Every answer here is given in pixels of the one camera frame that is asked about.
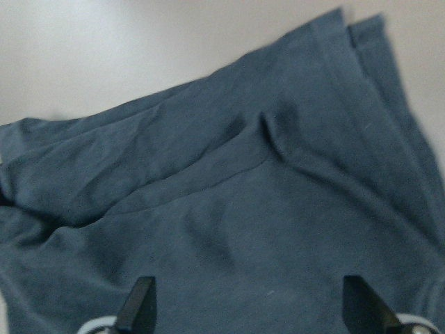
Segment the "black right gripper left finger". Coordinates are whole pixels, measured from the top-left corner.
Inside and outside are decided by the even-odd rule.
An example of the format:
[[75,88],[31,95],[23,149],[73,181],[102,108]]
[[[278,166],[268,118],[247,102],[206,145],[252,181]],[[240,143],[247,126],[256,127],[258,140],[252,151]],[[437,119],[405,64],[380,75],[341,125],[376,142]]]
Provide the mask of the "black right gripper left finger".
[[116,318],[117,331],[154,331],[156,327],[156,278],[137,279]]

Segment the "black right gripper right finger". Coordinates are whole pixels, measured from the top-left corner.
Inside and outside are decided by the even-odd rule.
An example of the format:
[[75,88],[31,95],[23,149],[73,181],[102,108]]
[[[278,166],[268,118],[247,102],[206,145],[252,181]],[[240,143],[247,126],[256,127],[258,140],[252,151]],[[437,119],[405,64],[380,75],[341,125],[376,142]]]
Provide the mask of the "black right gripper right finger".
[[343,277],[342,319],[351,334],[403,331],[396,313],[361,276]]

